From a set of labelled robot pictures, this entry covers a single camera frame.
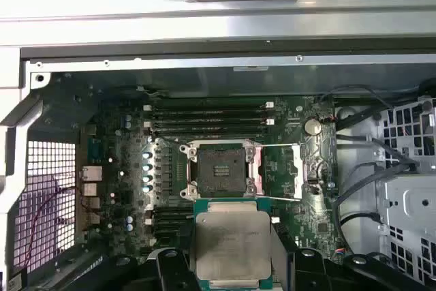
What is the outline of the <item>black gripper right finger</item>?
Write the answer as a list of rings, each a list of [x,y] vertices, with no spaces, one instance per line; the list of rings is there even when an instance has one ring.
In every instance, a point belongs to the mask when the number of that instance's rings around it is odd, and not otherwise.
[[[337,264],[314,249],[298,247],[283,224],[271,225],[271,261],[283,290],[428,289],[373,256],[346,256]]]

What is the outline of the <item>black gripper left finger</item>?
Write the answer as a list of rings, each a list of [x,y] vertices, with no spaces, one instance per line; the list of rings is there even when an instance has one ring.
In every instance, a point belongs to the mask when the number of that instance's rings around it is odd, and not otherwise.
[[[196,274],[189,268],[189,248],[195,238],[194,223],[179,230],[179,248],[160,248],[139,264],[127,255],[105,259],[64,290],[200,290]]]

